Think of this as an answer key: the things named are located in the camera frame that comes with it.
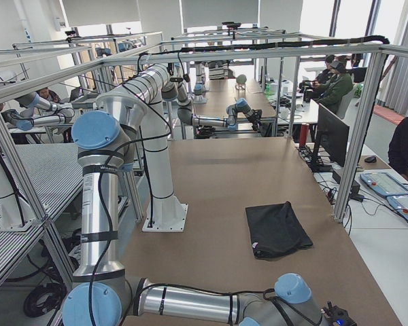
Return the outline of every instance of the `table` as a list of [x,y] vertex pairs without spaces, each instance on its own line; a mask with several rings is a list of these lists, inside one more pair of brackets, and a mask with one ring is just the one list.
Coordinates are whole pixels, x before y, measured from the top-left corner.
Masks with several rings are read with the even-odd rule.
[[[367,146],[363,147],[360,165],[365,170],[362,173],[384,171],[406,183],[406,180],[379,158],[376,163],[365,163],[364,158],[372,154],[373,151]],[[331,173],[315,175],[318,181],[326,180],[329,187],[339,188]],[[356,180],[360,184],[360,194],[387,204],[385,199],[375,195],[361,181],[360,173],[356,173]],[[351,200],[350,206],[353,219],[351,240],[402,325],[408,325],[408,223],[382,206],[372,215],[378,204],[369,200],[363,203]]]
[[[204,93],[207,103],[194,103],[194,114],[206,115],[207,117],[228,117],[226,108],[229,105],[235,104],[239,98],[243,97],[252,109],[262,110],[262,122],[268,122],[272,125],[276,124],[275,109],[262,93],[261,87],[256,80],[247,80],[245,90],[237,90],[235,85],[236,79],[209,80],[209,91]],[[242,113],[239,113],[238,122],[249,124],[248,128],[252,130],[250,122],[245,119]],[[246,129],[246,127],[239,128],[242,132],[248,131]]]
[[[284,273],[303,276],[320,305],[332,300],[359,325],[400,325],[291,140],[207,139],[170,143],[176,196],[189,204],[181,234],[135,228],[128,274],[220,291],[262,290]],[[245,207],[290,201],[312,249],[269,261],[252,254]],[[220,325],[167,316],[124,325]]]
[[[296,104],[296,111],[293,124],[317,124],[319,114],[319,104],[311,100],[309,103]],[[288,125],[290,121],[290,114],[287,118],[278,117],[278,125]]]

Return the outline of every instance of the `white table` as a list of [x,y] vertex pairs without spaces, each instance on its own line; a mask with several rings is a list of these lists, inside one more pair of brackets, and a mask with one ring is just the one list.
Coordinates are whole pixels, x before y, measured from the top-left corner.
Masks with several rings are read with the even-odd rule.
[[[364,146],[363,155],[373,155]],[[407,183],[396,171],[365,170],[365,172],[388,172],[402,183]],[[318,181],[328,181],[329,187],[338,185],[331,173],[315,174]],[[356,174],[360,184],[359,194],[378,202],[387,201],[375,195]],[[395,311],[402,325],[408,326],[408,223],[399,215],[380,206],[373,216],[378,204],[365,200],[363,203],[350,200],[352,210],[352,231],[350,238],[361,254],[385,297]]]

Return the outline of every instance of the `laptop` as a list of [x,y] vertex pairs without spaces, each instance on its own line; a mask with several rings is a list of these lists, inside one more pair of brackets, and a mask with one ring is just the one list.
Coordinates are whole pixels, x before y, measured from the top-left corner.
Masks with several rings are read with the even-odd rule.
[[77,100],[79,97],[81,97],[81,87],[76,87],[71,91],[71,95],[69,96],[69,101],[72,102],[74,100]]

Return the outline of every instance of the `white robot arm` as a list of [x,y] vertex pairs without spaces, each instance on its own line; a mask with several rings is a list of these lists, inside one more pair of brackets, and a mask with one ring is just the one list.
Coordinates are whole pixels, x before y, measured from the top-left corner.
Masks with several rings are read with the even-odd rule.
[[[16,83],[17,81],[17,74],[14,71],[0,71],[0,87]],[[67,124],[74,116],[71,104],[60,105],[47,101],[36,92],[20,96],[15,98],[15,100],[27,109],[21,113],[14,109],[7,110],[2,112],[1,115],[6,122],[24,131],[30,130],[34,126]],[[46,114],[41,117],[33,117],[35,108],[44,111]]]
[[[8,110],[2,113],[6,122],[13,124],[18,129],[27,131],[35,126],[56,126],[67,124],[73,118],[75,111],[71,104],[56,104],[40,97],[36,92],[15,98],[21,105],[27,107],[21,113],[16,110]],[[46,113],[41,117],[33,117],[34,108]]]

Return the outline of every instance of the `black cloth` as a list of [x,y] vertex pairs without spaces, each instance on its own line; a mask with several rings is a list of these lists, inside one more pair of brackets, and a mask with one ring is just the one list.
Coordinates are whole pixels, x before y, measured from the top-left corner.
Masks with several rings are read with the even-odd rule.
[[290,202],[247,207],[245,210],[256,258],[285,256],[313,245]]
[[394,131],[388,147],[389,165],[400,174],[408,168],[408,117],[400,122]]
[[366,67],[353,68],[348,70],[347,72],[350,75],[354,76],[354,83],[362,83],[366,78],[367,68]]

